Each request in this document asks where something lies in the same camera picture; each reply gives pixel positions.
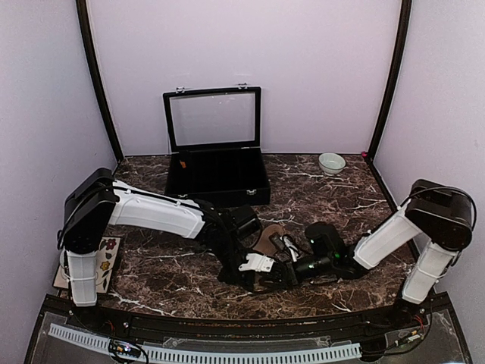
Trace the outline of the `tan brown sock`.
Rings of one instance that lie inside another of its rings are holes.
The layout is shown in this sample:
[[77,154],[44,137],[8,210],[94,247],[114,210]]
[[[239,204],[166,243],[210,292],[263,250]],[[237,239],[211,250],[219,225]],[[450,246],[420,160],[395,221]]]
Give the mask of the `tan brown sock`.
[[283,227],[279,224],[271,224],[268,225],[261,233],[256,242],[256,244],[252,247],[254,251],[257,253],[261,253],[266,256],[270,256],[274,258],[279,251],[278,248],[270,241],[270,236],[273,234],[279,234],[280,236],[284,235],[285,231]]

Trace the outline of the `black display case glass lid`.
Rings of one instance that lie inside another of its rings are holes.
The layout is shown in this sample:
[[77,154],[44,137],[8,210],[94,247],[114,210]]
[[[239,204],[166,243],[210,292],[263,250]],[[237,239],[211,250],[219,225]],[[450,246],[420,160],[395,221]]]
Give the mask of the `black display case glass lid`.
[[261,96],[259,86],[163,94],[171,151],[165,195],[217,207],[270,202],[261,151]]

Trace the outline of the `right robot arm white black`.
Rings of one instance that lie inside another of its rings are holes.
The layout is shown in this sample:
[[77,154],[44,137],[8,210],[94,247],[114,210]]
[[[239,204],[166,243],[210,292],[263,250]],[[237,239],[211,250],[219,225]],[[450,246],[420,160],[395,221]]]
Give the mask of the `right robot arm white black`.
[[476,222],[477,207],[468,193],[418,179],[396,212],[351,246],[344,244],[331,224],[319,221],[307,226],[305,236],[313,253],[287,265],[287,280],[299,284],[326,273],[343,279],[360,278],[423,234],[428,241],[405,279],[399,295],[402,300],[386,314],[392,328],[402,329],[415,318],[415,305],[426,300],[431,288],[470,245]]

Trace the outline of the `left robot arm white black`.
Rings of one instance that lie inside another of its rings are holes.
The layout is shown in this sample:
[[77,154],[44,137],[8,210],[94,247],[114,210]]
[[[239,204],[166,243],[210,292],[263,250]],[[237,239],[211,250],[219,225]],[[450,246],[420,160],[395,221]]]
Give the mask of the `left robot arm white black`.
[[106,312],[96,305],[95,261],[109,225],[148,228],[197,240],[221,263],[220,280],[247,291],[254,291],[257,275],[266,280],[268,292],[284,285],[286,264],[241,242],[261,227],[250,206],[228,210],[200,199],[150,193],[99,168],[66,198],[64,225],[57,233],[72,299],[78,306],[77,318],[91,331],[107,324]]

